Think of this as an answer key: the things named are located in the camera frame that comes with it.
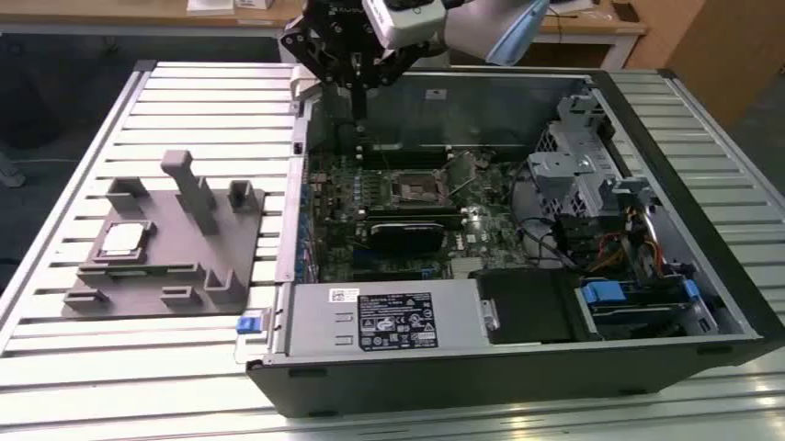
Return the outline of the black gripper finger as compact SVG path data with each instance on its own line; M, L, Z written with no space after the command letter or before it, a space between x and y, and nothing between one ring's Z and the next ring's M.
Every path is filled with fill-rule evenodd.
M370 90L392 85L422 56L422 43L392 50L382 58L370 52L352 54L355 79L351 87L351 111L354 120L367 118Z
M292 98L310 101L315 106L312 115L319 115L324 123L335 126L339 117L344 116L344 100L336 86L339 63L335 54L303 17L286 25L279 44L294 57Z

